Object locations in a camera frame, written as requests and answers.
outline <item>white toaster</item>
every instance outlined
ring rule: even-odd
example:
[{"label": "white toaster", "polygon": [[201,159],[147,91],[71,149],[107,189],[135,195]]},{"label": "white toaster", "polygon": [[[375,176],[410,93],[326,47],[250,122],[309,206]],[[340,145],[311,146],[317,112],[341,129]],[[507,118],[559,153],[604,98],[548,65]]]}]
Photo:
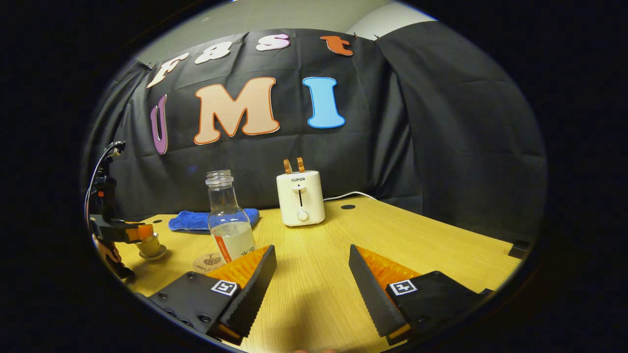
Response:
[{"label": "white toaster", "polygon": [[299,167],[302,171],[293,173],[287,164],[286,173],[277,176],[281,219],[288,227],[319,224],[325,220],[320,175],[315,170],[305,171],[300,158]]}]

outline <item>letter m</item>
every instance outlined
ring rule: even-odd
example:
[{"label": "letter m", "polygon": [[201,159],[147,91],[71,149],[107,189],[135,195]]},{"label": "letter m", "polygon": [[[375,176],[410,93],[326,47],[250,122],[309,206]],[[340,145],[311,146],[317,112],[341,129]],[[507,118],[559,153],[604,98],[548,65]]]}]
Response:
[{"label": "letter m", "polygon": [[214,126],[214,117],[227,135],[235,135],[245,112],[246,123],[242,127],[244,134],[259,135],[277,131],[279,122],[273,119],[271,107],[271,87],[274,84],[275,79],[272,77],[251,79],[236,100],[220,84],[199,89],[196,96],[200,99],[200,119],[194,143],[212,143],[220,138],[220,131]]}]

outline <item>purple letter u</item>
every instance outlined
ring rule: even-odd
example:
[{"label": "purple letter u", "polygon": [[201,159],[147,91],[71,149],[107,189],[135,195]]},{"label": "purple letter u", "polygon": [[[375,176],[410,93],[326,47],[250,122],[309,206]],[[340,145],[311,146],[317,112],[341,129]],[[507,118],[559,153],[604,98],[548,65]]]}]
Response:
[{"label": "purple letter u", "polygon": [[[151,127],[153,128],[153,142],[160,155],[168,150],[168,131],[166,130],[166,95],[159,99],[159,103],[151,111]],[[157,108],[159,107],[161,138],[157,133]]]}]

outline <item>glass bottle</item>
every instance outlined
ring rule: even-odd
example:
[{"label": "glass bottle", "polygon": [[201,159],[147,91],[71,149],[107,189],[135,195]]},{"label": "glass bottle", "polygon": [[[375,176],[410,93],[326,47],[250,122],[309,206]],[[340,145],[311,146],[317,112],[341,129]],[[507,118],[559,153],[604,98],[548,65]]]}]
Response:
[{"label": "glass bottle", "polygon": [[225,263],[256,248],[249,216],[237,204],[233,181],[230,170],[210,171],[205,177],[212,208],[207,224]]}]

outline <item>milky liquid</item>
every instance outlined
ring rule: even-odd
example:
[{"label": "milky liquid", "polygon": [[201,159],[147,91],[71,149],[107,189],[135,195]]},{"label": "milky liquid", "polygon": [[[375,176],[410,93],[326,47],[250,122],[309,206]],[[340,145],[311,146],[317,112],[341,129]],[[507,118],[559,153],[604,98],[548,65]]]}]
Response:
[{"label": "milky liquid", "polygon": [[214,242],[226,263],[255,250],[251,224],[248,222],[223,223],[212,228]]}]

